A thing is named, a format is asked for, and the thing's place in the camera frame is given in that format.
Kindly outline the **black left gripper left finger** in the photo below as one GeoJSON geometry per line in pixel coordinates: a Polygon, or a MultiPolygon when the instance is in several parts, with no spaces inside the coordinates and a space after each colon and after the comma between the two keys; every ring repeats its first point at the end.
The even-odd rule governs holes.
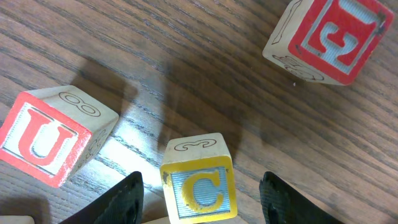
{"type": "Polygon", "coordinates": [[[142,220],[144,184],[135,171],[63,224],[137,224],[142,220]]]}

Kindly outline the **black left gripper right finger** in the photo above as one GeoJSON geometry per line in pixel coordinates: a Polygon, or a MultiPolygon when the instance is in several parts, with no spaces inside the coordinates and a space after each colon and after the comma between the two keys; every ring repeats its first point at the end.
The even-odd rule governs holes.
{"type": "Polygon", "coordinates": [[[342,224],[271,171],[259,183],[267,224],[342,224]]]}

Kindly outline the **yellow C letter block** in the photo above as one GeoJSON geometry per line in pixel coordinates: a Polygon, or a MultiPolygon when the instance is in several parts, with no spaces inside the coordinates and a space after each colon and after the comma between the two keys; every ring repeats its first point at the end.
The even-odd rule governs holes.
{"type": "Polygon", "coordinates": [[[171,223],[237,216],[233,161],[221,133],[169,141],[160,175],[171,223]]]}

